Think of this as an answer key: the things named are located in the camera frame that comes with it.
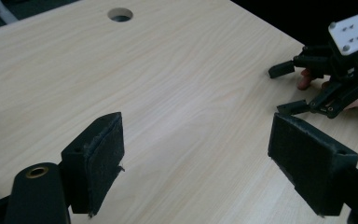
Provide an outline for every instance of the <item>light wood grain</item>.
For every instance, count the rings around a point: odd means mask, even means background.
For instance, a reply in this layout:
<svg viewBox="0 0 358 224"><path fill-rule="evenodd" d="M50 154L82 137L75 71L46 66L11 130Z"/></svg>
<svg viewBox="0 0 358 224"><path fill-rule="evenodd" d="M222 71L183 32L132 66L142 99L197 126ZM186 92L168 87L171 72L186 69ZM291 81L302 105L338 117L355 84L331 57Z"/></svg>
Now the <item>light wood grain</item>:
<svg viewBox="0 0 358 224"><path fill-rule="evenodd" d="M0 28L0 194L121 111L126 172L73 223L346 223L347 207L317 217L267 155L276 106L318 92L298 71L268 77L301 47L227 0L82 0ZM299 117L358 152L358 109Z"/></svg>

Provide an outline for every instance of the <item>bolt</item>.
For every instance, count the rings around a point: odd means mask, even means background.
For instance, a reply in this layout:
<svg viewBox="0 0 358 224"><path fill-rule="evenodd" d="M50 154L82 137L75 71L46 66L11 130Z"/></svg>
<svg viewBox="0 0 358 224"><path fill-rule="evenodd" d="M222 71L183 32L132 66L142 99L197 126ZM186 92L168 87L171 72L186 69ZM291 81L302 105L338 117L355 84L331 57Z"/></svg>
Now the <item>bolt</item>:
<svg viewBox="0 0 358 224"><path fill-rule="evenodd" d="M331 22L330 25L329 25L329 28L334 29L334 28L336 28L336 25L337 24L335 22Z"/></svg>
<svg viewBox="0 0 358 224"><path fill-rule="evenodd" d="M351 46L345 45L344 48L342 48L342 49L343 49L344 51L348 51L348 50L350 50L350 48L351 48Z"/></svg>

